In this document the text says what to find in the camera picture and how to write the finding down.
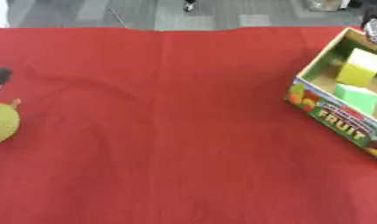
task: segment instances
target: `black object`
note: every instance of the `black object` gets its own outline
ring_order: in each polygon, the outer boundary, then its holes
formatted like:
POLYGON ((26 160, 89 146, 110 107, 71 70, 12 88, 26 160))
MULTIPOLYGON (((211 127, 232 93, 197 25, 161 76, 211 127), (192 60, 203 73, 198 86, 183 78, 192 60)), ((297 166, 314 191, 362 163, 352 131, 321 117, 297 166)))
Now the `black object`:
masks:
POLYGON ((4 85, 10 80, 11 70, 7 67, 0 67, 0 85, 4 85))
POLYGON ((377 44, 377 0, 367 0, 363 4, 361 28, 366 32, 369 40, 377 44))
POLYGON ((184 11, 192 11, 195 3, 197 3, 197 0, 185 0, 184 11))

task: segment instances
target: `table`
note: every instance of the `table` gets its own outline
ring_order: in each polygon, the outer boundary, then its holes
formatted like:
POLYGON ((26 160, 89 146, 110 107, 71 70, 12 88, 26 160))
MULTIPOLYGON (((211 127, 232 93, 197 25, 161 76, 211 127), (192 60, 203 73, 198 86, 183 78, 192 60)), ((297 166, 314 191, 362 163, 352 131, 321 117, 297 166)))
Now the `table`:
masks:
POLYGON ((283 101, 341 30, 0 29, 0 223, 376 224, 377 160, 283 101))

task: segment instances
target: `shoe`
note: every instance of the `shoe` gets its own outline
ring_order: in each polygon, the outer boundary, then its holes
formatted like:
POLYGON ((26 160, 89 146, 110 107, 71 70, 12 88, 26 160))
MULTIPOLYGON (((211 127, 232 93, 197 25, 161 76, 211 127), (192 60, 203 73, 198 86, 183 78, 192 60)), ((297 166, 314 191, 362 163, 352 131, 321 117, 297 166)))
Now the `shoe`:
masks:
POLYGON ((193 11, 195 3, 185 3, 184 11, 193 11))

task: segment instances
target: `floor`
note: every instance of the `floor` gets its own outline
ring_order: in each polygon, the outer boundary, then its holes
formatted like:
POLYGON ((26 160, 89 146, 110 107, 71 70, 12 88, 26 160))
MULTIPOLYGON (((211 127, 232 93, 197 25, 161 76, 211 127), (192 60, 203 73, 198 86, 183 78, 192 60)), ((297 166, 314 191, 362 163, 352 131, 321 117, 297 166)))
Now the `floor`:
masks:
POLYGON ((269 25, 357 25, 356 10, 315 12, 306 0, 8 0, 11 27, 123 26, 145 30, 220 30, 269 25))

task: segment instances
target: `green cube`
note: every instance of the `green cube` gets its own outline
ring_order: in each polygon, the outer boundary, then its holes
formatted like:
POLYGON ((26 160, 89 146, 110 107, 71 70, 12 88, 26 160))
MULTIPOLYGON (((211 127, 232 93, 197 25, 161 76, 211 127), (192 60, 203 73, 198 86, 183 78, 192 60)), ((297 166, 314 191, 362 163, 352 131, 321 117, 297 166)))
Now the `green cube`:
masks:
POLYGON ((333 94, 368 115, 374 112, 377 104, 377 94, 364 87, 336 84, 333 94))
POLYGON ((337 81, 366 87, 377 74, 377 54, 355 48, 338 74, 337 81))

